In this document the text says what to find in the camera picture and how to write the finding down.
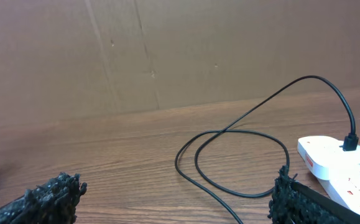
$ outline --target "white power strip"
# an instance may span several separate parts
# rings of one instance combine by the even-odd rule
[[[298,153],[332,200],[360,214],[360,146],[343,151],[343,141],[328,136],[298,140]]]

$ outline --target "black cable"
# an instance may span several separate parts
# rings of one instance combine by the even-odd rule
[[[236,213],[231,209],[231,207],[229,207],[224,201],[222,201],[217,195],[215,195],[212,191],[210,191],[209,189],[207,189],[206,187],[202,186],[201,184],[199,184],[198,182],[194,181],[193,179],[189,178],[189,176],[185,175],[180,168],[178,167],[178,158],[182,155],[182,153],[184,153],[187,148],[192,144],[193,141],[195,141],[196,139],[198,139],[200,136],[203,136],[205,134],[210,134],[210,133],[215,133],[214,136],[210,137],[207,141],[205,141],[199,148],[198,150],[196,150],[195,153],[195,167],[197,169],[197,171],[199,172],[199,174],[207,181],[209,182],[211,185],[215,186],[216,188],[223,190],[227,193],[239,196],[239,197],[246,197],[246,198],[259,198],[259,197],[265,197],[269,194],[272,193],[272,191],[274,190],[274,188],[271,188],[270,190],[260,193],[260,194],[254,194],[254,195],[250,195],[250,194],[242,194],[239,192],[235,192],[233,190],[229,190],[225,187],[222,187],[220,185],[218,185],[217,183],[213,182],[211,179],[209,179],[203,172],[202,170],[199,168],[198,165],[198,158],[199,158],[199,154],[202,151],[203,148],[205,148],[212,140],[216,139],[218,136],[222,135],[225,132],[229,132],[229,133],[249,133],[249,134],[256,134],[256,135],[260,135],[266,138],[269,138],[275,142],[277,142],[279,145],[282,146],[282,148],[285,151],[285,155],[286,155],[286,164],[289,166],[290,165],[290,159],[289,159],[289,154],[288,154],[288,150],[286,148],[286,146],[279,141],[278,139],[276,139],[275,137],[272,137],[268,134],[264,134],[264,133],[260,133],[257,131],[251,131],[251,130],[238,130],[238,129],[229,129],[231,126],[233,126],[234,124],[236,124],[238,121],[240,121],[241,119],[243,119],[245,116],[247,116],[249,113],[253,112],[255,109],[257,109],[258,107],[260,107],[261,105],[263,105],[264,103],[266,103],[267,101],[269,101],[270,99],[272,99],[274,96],[278,95],[280,92],[282,92],[283,90],[285,90],[286,88],[288,88],[289,86],[293,85],[294,83],[300,81],[300,80],[304,80],[306,78],[316,78],[319,79],[323,82],[325,82],[327,85],[329,85],[335,92],[336,94],[339,96],[341,102],[343,103],[344,107],[346,108],[346,111],[348,113],[349,116],[349,120],[351,123],[351,131],[349,133],[350,137],[351,135],[354,136],[354,139],[352,139],[351,141],[354,141],[356,139],[356,143],[358,144],[358,137],[356,137],[356,128],[355,128],[355,120],[354,120],[354,115],[353,112],[351,111],[351,108],[349,107],[346,99],[344,98],[343,94],[341,94],[341,92],[331,83],[329,82],[327,79],[323,78],[323,77],[319,77],[316,75],[308,75],[308,76],[304,76],[301,78],[298,78],[294,81],[292,81],[291,83],[289,83],[288,85],[285,85],[283,88],[281,88],[279,91],[277,91],[276,93],[274,93],[273,95],[271,95],[270,97],[268,97],[267,99],[265,99],[263,102],[259,103],[257,106],[253,107],[251,110],[249,110],[247,113],[244,113],[242,116],[240,116],[238,119],[236,119],[235,121],[233,121],[230,125],[228,125],[227,127],[225,127],[222,130],[212,130],[212,131],[205,131],[204,133],[200,133],[198,135],[196,135],[195,137],[193,137],[191,140],[189,140],[177,153],[176,157],[175,157],[175,169],[177,170],[177,172],[184,177],[185,179],[187,179],[187,181],[193,183],[194,185],[196,185],[197,187],[199,187],[200,189],[204,190],[206,193],[210,194],[214,199],[216,199],[234,218],[238,223],[243,223],[242,220],[236,215]]]

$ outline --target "brown wall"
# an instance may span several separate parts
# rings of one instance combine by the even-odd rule
[[[360,86],[360,1],[0,0],[0,126],[266,96],[302,75]]]

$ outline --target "wooden table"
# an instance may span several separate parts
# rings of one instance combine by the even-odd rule
[[[344,90],[360,138],[360,88]],[[61,171],[80,173],[88,183],[77,223],[235,223],[213,198],[174,169],[177,151],[194,135],[220,129],[263,99],[191,106],[175,110],[0,128],[0,206]],[[290,175],[324,194],[297,152],[297,139],[326,135],[343,139],[349,120],[331,92],[278,96],[236,128],[271,134],[289,149]],[[270,223],[270,197],[239,198],[207,184],[195,170],[198,140],[180,167],[242,218]],[[200,166],[217,183],[244,193],[271,188],[285,164],[284,152],[268,139],[225,134],[200,156]]]

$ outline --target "power cord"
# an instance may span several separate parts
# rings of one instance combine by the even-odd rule
[[[195,137],[193,137],[191,140],[189,140],[177,153],[177,155],[175,156],[175,161],[174,161],[174,166],[175,169],[177,170],[177,172],[184,177],[185,179],[187,179],[187,181],[193,183],[194,185],[196,185],[197,187],[199,187],[200,189],[204,190],[206,193],[210,194],[214,199],[216,199],[234,218],[235,220],[239,223],[239,224],[243,224],[242,220],[238,217],[238,215],[231,209],[231,207],[229,207],[223,200],[221,200],[217,195],[215,195],[212,191],[210,191],[209,189],[207,189],[206,187],[204,187],[203,185],[199,184],[198,182],[194,181],[193,179],[189,178],[189,176],[185,175],[180,168],[178,167],[178,159],[179,157],[188,149],[188,147],[196,140],[198,139],[200,136],[203,136],[205,134],[211,134],[211,133],[215,133],[215,135],[213,135],[212,137],[210,137],[207,141],[205,141],[201,146],[199,146],[198,150],[196,150],[195,153],[195,167],[197,169],[197,171],[199,172],[199,174],[207,181],[209,182],[211,185],[215,186],[216,188],[225,191],[229,194],[233,194],[235,196],[238,197],[245,197],[245,198],[260,198],[260,197],[265,197],[269,194],[272,193],[272,191],[274,190],[274,188],[272,187],[270,190],[263,192],[263,193],[259,193],[259,194],[242,194],[239,192],[235,192],[233,190],[229,190],[219,184],[217,184],[216,182],[213,182],[211,179],[209,179],[203,172],[202,170],[199,168],[198,165],[198,158],[199,158],[199,154],[202,151],[202,149],[204,149],[212,140],[216,139],[218,136],[222,135],[223,133],[248,133],[248,134],[256,134],[256,135],[260,135],[266,138],[269,138],[273,141],[275,141],[276,143],[278,143],[280,146],[282,146],[282,148],[284,149],[285,155],[286,155],[286,165],[290,166],[290,159],[289,159],[289,153],[288,150],[286,148],[286,146],[279,141],[277,138],[270,136],[268,134],[265,133],[260,133],[257,131],[251,131],[251,130],[241,130],[241,129],[229,129],[231,126],[233,126],[234,124],[236,124],[238,121],[240,121],[241,119],[243,119],[245,116],[247,116],[249,113],[252,113],[255,109],[257,109],[258,107],[260,107],[261,105],[263,105],[264,103],[266,103],[267,101],[269,101],[270,99],[272,99],[274,96],[278,95],[280,92],[284,91],[286,88],[288,88],[289,86],[293,85],[294,83],[300,81],[300,80],[304,80],[307,78],[316,78],[318,80],[323,81],[324,83],[326,83],[328,86],[330,86],[335,92],[336,94],[339,96],[341,102],[343,103],[344,107],[346,108],[346,111],[348,113],[349,116],[349,121],[351,123],[351,131],[348,134],[348,136],[345,137],[344,139],[344,144],[343,146],[343,150],[344,151],[353,151],[356,149],[356,146],[358,145],[358,137],[356,135],[356,128],[355,128],[355,119],[354,119],[354,115],[353,112],[351,111],[351,108],[349,107],[346,99],[344,98],[343,94],[341,94],[341,92],[337,89],[337,87],[335,87],[331,82],[329,82],[327,79],[323,78],[323,77],[319,77],[316,75],[307,75],[301,78],[298,78],[294,81],[292,81],[291,83],[285,85],[283,88],[281,88],[279,91],[277,91],[276,93],[274,93],[273,95],[271,95],[270,97],[268,97],[267,99],[265,99],[263,102],[259,103],[257,106],[253,107],[251,110],[249,110],[248,112],[244,113],[242,116],[240,116],[238,119],[236,119],[235,121],[233,121],[230,125],[228,125],[227,127],[225,127],[224,129],[221,130],[211,130],[211,131],[205,131],[203,133],[200,133],[198,135],[196,135]]]

